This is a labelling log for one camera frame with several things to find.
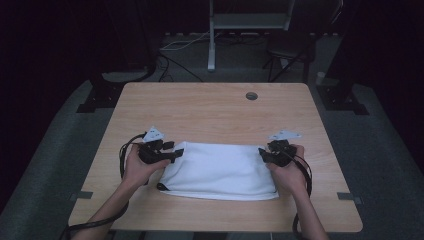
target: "cable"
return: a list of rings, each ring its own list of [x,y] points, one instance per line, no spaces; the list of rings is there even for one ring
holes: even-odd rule
[[[188,69],[187,69],[186,67],[184,67],[183,65],[181,65],[181,64],[177,63],[176,61],[174,61],[174,60],[170,59],[169,57],[167,57],[167,56],[163,55],[162,53],[159,53],[159,57],[163,57],[163,58],[165,58],[167,61],[171,61],[171,62],[173,62],[173,63],[177,64],[178,66],[180,66],[181,68],[183,68],[184,70],[186,70],[188,73],[190,73],[192,76],[194,76],[195,78],[199,79],[199,81],[200,81],[200,82],[203,82],[203,80],[202,80],[199,76],[197,76],[196,74],[194,74],[193,72],[191,72],[190,70],[188,70]]]
[[[186,48],[186,47],[190,46],[191,44],[193,44],[193,43],[195,43],[195,42],[198,42],[198,41],[203,40],[203,39],[202,39],[202,38],[203,38],[203,36],[205,36],[205,35],[206,35],[206,34],[208,34],[208,33],[209,33],[209,31],[207,31],[207,32],[203,33],[203,34],[202,34],[199,38],[194,39],[194,40],[192,40],[192,41],[175,41],[175,42],[172,42],[172,43],[170,43],[170,44],[166,45],[165,47],[160,48],[159,50],[161,50],[161,51],[177,51],[177,50],[184,49],[184,48]],[[179,43],[187,43],[187,44],[186,44],[186,45],[184,45],[183,47],[180,47],[180,48],[171,48],[171,49],[167,49],[167,47],[172,46],[172,45],[174,45],[174,44],[179,44]]]
[[[254,36],[253,39],[249,39],[248,36],[251,36],[251,35],[227,34],[221,38],[218,38],[215,42],[219,46],[232,46],[232,45],[238,45],[238,44],[253,46],[253,45],[261,45],[265,43],[264,37],[259,34]]]
[[[311,193],[312,193],[312,170],[311,170],[311,167],[309,166],[309,164],[305,161],[304,158],[302,158],[298,155],[294,155],[294,157],[292,157],[284,151],[281,151],[281,153],[284,153],[287,157],[289,157],[296,164],[296,166],[299,168],[299,170],[302,172],[302,174],[303,174],[303,176],[305,177],[305,180],[306,180],[306,191],[308,193],[308,196],[311,197]],[[303,160],[303,162],[305,162],[307,168],[309,169],[309,173],[306,170],[306,168],[303,166],[303,164],[300,163],[299,161],[297,161],[295,159],[295,157],[298,157],[301,160]],[[297,239],[305,240],[306,238],[304,238],[302,236],[302,234],[299,233],[299,231],[297,230],[298,224],[299,224],[299,215],[296,213],[296,216],[294,217],[294,220],[293,220],[292,231],[293,231],[293,234],[295,235],[295,237]]]
[[[124,173],[125,173],[125,156],[126,156],[127,149],[129,147],[129,145],[132,144],[135,139],[141,138],[143,136],[144,136],[144,134],[139,134],[139,135],[131,138],[131,140],[129,140],[126,144],[124,144],[121,147],[121,149],[119,150],[119,171],[120,171],[120,174],[121,174],[121,179],[123,178]],[[64,234],[66,234],[67,239],[70,239],[71,232],[80,231],[80,230],[83,230],[83,229],[95,228],[95,227],[99,227],[99,226],[103,226],[103,225],[112,223],[125,214],[125,212],[128,209],[128,205],[129,205],[129,202],[127,202],[125,204],[125,206],[117,214],[115,214],[112,217],[109,217],[109,218],[106,218],[106,219],[103,219],[103,220],[99,220],[99,221],[95,221],[95,222],[87,222],[87,223],[82,223],[82,224],[77,224],[77,225],[72,225],[72,226],[68,225],[65,228],[65,230],[62,232],[62,234],[60,235],[59,239],[61,240]]]
[[[236,11],[237,6],[237,0],[230,1],[230,5],[228,6],[227,10],[225,10],[225,13],[234,13]]]
[[[158,82],[162,82],[162,80],[165,78],[165,74],[167,74],[167,73],[168,73],[169,60],[168,60],[167,58],[165,58],[165,60],[166,60],[166,67],[165,67],[165,68],[162,68],[163,73],[162,73],[162,75],[159,77]]]
[[[155,73],[156,65],[149,63],[148,65],[146,65],[146,70],[147,70],[147,72],[143,76],[132,79],[132,80],[122,81],[122,82],[112,82],[112,81],[103,80],[103,81],[100,81],[99,84],[104,84],[102,86],[111,87],[111,88],[123,88],[125,86],[125,84],[127,84],[127,83],[141,82],[141,81],[149,78],[150,76],[152,76],[153,73]]]

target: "white towel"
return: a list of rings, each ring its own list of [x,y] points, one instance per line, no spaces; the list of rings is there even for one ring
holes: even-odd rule
[[[167,194],[254,201],[278,197],[271,173],[254,145],[182,142],[183,156],[166,167],[159,183]]]

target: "table top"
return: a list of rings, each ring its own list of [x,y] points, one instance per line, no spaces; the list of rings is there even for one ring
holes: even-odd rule
[[[254,92],[256,100],[246,94]],[[133,136],[155,126],[164,141],[266,145],[280,130],[298,132],[313,171],[311,200],[328,232],[358,232],[362,221],[309,89],[297,83],[129,83],[122,91],[69,224],[86,222],[120,183],[118,152]],[[171,196],[152,175],[112,226],[121,230],[290,232],[296,206],[289,193],[264,201],[221,201]]]

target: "gray floor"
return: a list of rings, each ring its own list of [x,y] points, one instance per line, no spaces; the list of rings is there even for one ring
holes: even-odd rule
[[[179,37],[195,38],[196,36]],[[167,38],[171,42],[176,38]],[[318,43],[311,66],[309,87],[330,137],[351,192],[362,199],[357,205],[364,228],[359,233],[335,234],[332,239],[422,239],[424,236],[424,178],[399,135],[387,119],[372,89],[355,85],[354,93],[370,112],[326,111],[315,89],[315,76],[327,71],[340,39],[325,37]],[[189,68],[205,82],[266,82],[268,60],[264,39],[257,45],[228,45],[218,41],[217,69],[208,72],[207,43],[163,54]],[[160,58],[158,65],[164,65]],[[279,82],[300,82],[301,65]],[[147,81],[158,81],[162,71]],[[199,81],[171,63],[164,81]],[[141,73],[110,73],[105,78],[126,80]],[[25,175],[0,217],[0,239],[58,239],[73,208],[69,201],[79,191],[113,109],[78,114],[76,109],[90,91],[85,82],[70,96],[51,123]],[[293,239],[276,233],[274,239]],[[133,240],[136,232],[118,232],[115,239]]]

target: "black cable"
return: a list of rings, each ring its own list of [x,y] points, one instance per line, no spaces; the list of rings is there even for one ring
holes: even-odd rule
[[[184,46],[184,45],[187,45],[189,43],[190,43],[190,45],[193,45],[193,44],[198,44],[198,43],[209,43],[209,41],[210,41],[209,38],[202,38],[202,39],[199,39],[199,40],[191,41],[191,43],[190,43],[190,41],[185,41],[185,42],[181,41],[181,42],[172,43],[172,45]],[[177,51],[177,50],[182,50],[182,49],[166,49],[166,48],[165,49],[162,49],[162,51],[169,51],[169,50],[171,50],[171,51]]]
[[[171,62],[177,64],[178,66],[180,66],[181,68],[183,68],[184,70],[186,70],[188,73],[190,73],[192,76],[194,76],[195,78],[199,79],[200,82],[203,82],[203,80],[200,77],[198,77],[196,74],[194,74],[193,72],[191,72],[190,70],[188,70],[187,68],[185,68],[183,65],[177,63],[176,61],[170,59],[169,57],[163,55],[162,53],[159,53],[159,56],[167,59],[168,61],[171,61]]]
[[[155,71],[156,71],[156,65],[155,64],[149,64],[149,65],[146,66],[146,69],[147,69],[146,74],[144,74],[143,76],[141,76],[139,78],[135,78],[135,79],[128,80],[128,81],[122,81],[122,82],[111,82],[111,81],[105,80],[105,83],[109,87],[123,88],[125,86],[125,84],[127,84],[127,83],[130,83],[130,82],[141,82],[141,81],[149,78],[150,76],[152,76],[153,73],[155,73]]]
[[[158,82],[162,82],[166,77],[170,77],[171,78],[171,82],[173,82],[174,79],[172,78],[171,75],[168,74],[169,73],[168,72],[168,69],[169,69],[169,60],[167,58],[165,58],[165,60],[166,60],[166,67],[162,67],[162,62],[159,60],[159,62],[161,64],[160,68],[161,68],[161,70],[163,70],[163,73],[159,77]]]
[[[225,10],[225,13],[227,14],[227,13],[234,13],[234,12],[236,12],[236,6],[237,6],[237,0],[230,1],[227,10]]]
[[[162,78],[162,82],[175,82],[174,81],[174,78],[172,77],[172,75],[165,75],[163,78]]]
[[[262,40],[263,38],[264,37],[261,35],[257,35],[253,39],[249,39],[249,36],[246,36],[246,35],[239,36],[239,35],[227,34],[227,35],[219,36],[215,40],[215,43],[218,46],[232,46],[232,45],[239,45],[239,44],[254,46],[254,45],[261,45],[265,43],[265,40]]]
[[[305,180],[306,180],[306,192],[308,193],[308,196],[311,197],[311,193],[312,193],[312,170],[311,170],[311,167],[309,166],[309,164],[305,161],[305,159],[303,159],[302,157],[300,157],[298,155],[294,155],[294,157],[292,157],[284,151],[281,151],[281,153],[283,153],[287,157],[289,157],[296,164],[296,166],[299,168],[299,170],[302,172],[302,174],[303,174],[303,176],[305,177]],[[297,161],[295,159],[295,157],[298,157],[301,160],[303,160],[303,162],[305,162],[307,168],[309,169],[309,173],[306,170],[305,166],[303,166],[302,163]],[[293,234],[295,235],[295,237],[297,239],[305,240],[306,238],[304,238],[302,236],[302,234],[299,233],[299,231],[297,229],[298,224],[299,224],[299,215],[296,213],[296,216],[294,217],[294,220],[293,220],[292,231],[293,231]]]
[[[120,171],[120,174],[121,174],[121,179],[124,177],[125,156],[126,156],[128,147],[133,143],[133,141],[135,139],[142,138],[142,137],[144,137],[144,135],[145,134],[139,134],[139,135],[131,138],[131,140],[129,140],[126,144],[124,144],[121,147],[121,149],[119,150],[119,171]],[[60,235],[59,239],[61,240],[64,234],[66,234],[67,239],[70,239],[71,238],[71,232],[80,231],[80,230],[83,230],[83,229],[100,227],[100,226],[112,223],[125,214],[125,212],[128,209],[128,205],[129,205],[129,202],[127,202],[125,204],[125,206],[117,214],[115,214],[112,217],[109,217],[109,218],[106,218],[106,219],[103,219],[103,220],[99,220],[99,221],[95,221],[95,222],[87,222],[87,223],[82,223],[82,224],[77,224],[77,225],[72,225],[72,226],[68,225],[65,228],[65,230],[62,232],[62,234]]]

